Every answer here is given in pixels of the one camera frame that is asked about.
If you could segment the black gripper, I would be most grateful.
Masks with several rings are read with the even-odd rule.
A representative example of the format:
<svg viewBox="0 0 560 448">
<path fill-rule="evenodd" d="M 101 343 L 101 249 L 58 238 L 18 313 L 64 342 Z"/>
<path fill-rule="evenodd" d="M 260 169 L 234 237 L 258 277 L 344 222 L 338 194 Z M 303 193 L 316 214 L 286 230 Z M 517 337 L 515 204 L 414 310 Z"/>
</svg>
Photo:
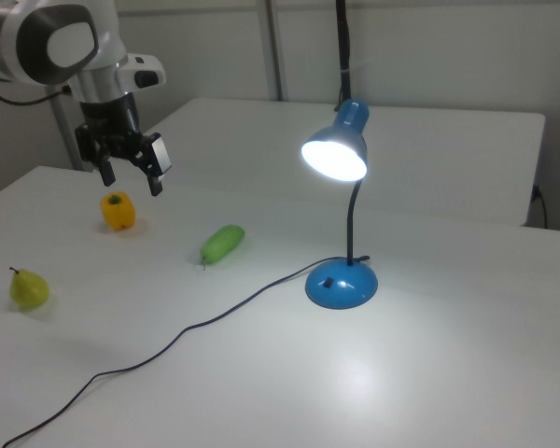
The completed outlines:
<svg viewBox="0 0 560 448">
<path fill-rule="evenodd" d="M 109 157 L 130 159 L 146 175 L 152 196 L 162 190 L 162 179 L 172 167 L 159 133 L 143 135 L 134 96 L 127 93 L 106 103 L 80 103 L 84 123 L 75 129 L 79 156 L 96 168 L 106 187 L 116 177 Z"/>
</svg>

